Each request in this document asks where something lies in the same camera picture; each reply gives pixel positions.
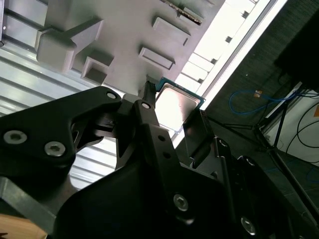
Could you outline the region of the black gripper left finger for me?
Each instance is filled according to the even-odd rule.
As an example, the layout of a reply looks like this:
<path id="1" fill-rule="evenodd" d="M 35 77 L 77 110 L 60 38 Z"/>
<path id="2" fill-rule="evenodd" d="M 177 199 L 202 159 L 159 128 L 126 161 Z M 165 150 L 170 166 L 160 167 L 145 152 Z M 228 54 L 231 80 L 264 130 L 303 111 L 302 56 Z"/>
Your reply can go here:
<path id="1" fill-rule="evenodd" d="M 75 193 L 69 171 L 76 154 L 105 137 L 116 140 L 119 170 L 148 165 L 165 208 L 187 211 L 179 194 L 181 165 L 155 114 L 156 87 L 145 84 L 133 102 L 95 87 L 0 119 L 0 199 L 33 222 L 55 222 Z"/>

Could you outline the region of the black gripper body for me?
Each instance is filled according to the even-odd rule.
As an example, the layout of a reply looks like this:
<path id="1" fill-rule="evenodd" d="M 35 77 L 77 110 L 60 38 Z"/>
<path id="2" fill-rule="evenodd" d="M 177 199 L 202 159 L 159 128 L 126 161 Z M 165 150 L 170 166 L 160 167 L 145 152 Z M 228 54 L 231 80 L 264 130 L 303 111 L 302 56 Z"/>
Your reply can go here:
<path id="1" fill-rule="evenodd" d="M 224 187 L 182 166 L 187 211 L 168 212 L 152 169 L 125 166 L 69 198 L 56 217 L 56 239 L 237 239 Z"/>

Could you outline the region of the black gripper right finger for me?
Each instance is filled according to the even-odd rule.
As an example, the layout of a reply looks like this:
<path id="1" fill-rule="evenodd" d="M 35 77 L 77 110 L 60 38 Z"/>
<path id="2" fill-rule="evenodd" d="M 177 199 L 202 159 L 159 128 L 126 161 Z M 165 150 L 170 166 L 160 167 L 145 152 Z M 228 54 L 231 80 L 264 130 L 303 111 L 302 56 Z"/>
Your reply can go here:
<path id="1" fill-rule="evenodd" d="M 191 168 L 221 182 L 231 215 L 247 239 L 314 239 L 316 227 L 292 206 L 260 166 L 235 158 L 217 137 L 205 111 L 193 111 L 183 124 Z"/>

